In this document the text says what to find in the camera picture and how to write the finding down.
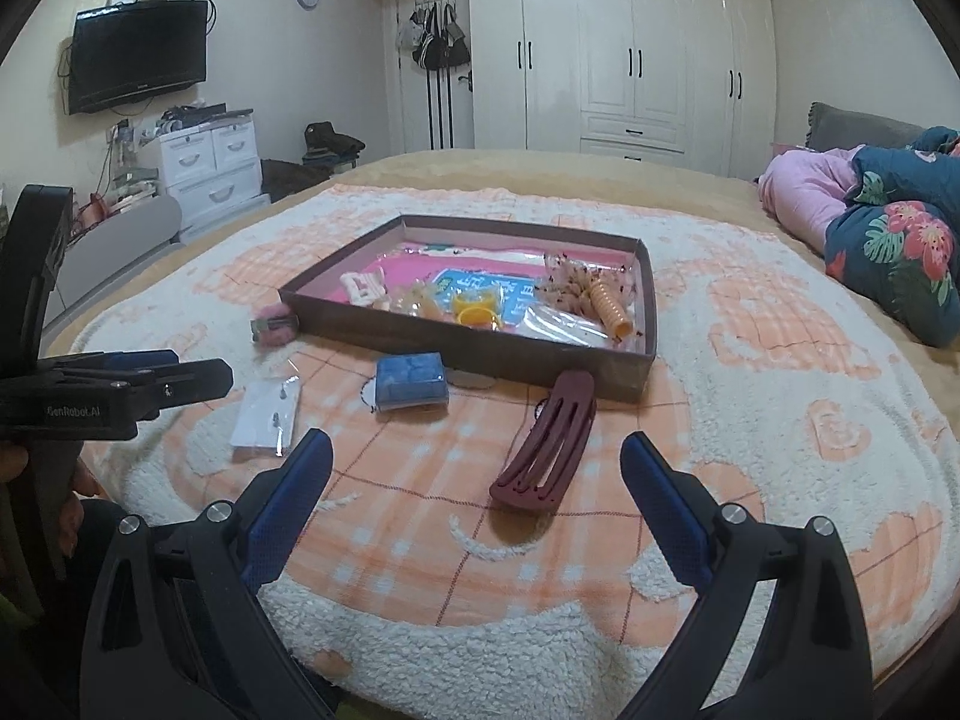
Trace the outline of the person's left hand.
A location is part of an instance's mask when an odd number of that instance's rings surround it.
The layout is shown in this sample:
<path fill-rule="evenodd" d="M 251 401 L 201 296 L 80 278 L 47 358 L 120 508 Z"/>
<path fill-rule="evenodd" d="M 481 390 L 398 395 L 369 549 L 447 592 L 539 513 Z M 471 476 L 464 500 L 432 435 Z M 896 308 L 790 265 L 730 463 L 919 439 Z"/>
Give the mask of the person's left hand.
<path fill-rule="evenodd" d="M 0 483 L 8 483 L 20 476 L 28 466 L 28 461 L 28 452 L 23 447 L 0 445 Z"/>

